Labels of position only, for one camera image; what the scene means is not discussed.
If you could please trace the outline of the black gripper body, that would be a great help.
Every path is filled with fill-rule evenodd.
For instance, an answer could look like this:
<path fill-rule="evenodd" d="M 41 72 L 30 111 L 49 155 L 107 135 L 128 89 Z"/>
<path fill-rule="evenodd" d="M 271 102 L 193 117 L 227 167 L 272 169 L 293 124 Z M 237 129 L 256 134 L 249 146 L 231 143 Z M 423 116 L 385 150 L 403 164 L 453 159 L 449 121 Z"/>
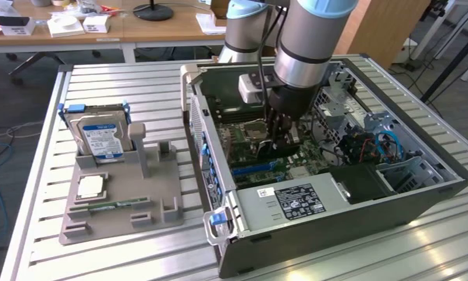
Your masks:
<path fill-rule="evenodd" d="M 272 87 L 268 95 L 268 120 L 277 116 L 297 121 L 307 113 L 319 87 L 297 88 L 289 85 Z"/>

